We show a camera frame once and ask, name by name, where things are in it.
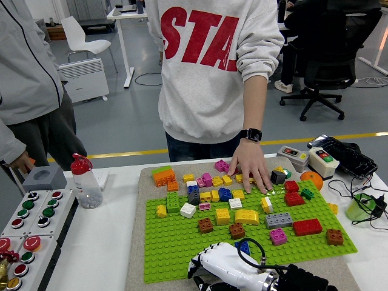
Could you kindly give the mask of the person's left hand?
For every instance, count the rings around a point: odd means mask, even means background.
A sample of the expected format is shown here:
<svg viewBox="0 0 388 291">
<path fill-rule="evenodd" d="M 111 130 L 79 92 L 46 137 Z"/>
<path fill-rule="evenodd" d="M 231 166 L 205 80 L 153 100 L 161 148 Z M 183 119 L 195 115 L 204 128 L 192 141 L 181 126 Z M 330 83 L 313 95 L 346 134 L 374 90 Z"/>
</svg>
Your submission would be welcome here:
<svg viewBox="0 0 388 291">
<path fill-rule="evenodd" d="M 227 174 L 232 176 L 237 166 L 241 168 L 243 185 L 247 193 L 251 192 L 250 174 L 253 175 L 256 185 L 262 193 L 272 190 L 267 163 L 259 142 L 240 139 L 239 145 L 232 156 Z"/>
</svg>

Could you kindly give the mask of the person's right hand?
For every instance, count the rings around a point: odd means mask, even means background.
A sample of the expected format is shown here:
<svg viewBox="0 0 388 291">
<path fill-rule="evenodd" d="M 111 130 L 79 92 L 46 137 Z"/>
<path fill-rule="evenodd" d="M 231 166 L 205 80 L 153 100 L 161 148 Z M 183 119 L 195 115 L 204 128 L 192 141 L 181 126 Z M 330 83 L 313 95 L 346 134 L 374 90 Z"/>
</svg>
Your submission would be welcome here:
<svg viewBox="0 0 388 291">
<path fill-rule="evenodd" d="M 24 151 L 19 157 L 8 165 L 9 168 L 19 169 L 22 173 L 28 173 L 34 168 L 27 151 Z"/>
</svg>

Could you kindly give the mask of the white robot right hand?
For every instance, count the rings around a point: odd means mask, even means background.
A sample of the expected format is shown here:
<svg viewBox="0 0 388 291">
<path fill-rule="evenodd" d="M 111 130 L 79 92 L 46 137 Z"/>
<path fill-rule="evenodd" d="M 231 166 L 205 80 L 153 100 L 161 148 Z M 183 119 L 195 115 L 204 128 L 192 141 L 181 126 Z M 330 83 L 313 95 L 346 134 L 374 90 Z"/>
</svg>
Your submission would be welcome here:
<svg viewBox="0 0 388 291">
<path fill-rule="evenodd" d="M 203 267 L 225 283 L 237 288 L 261 290 L 266 273 L 258 273 L 258 269 L 245 263 L 238 255 L 238 249 L 226 242 L 212 244 L 191 259 L 187 277 Z"/>
</svg>

